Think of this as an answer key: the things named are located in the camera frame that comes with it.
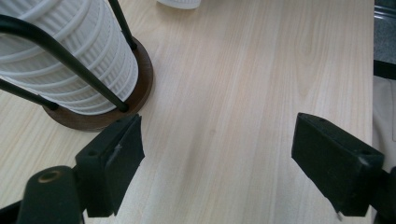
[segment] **pleated filter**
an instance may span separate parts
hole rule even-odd
[[[138,67],[103,0],[0,0],[0,14],[41,28],[122,101],[133,92]],[[14,35],[0,34],[0,76],[81,115],[115,108],[50,53]]]

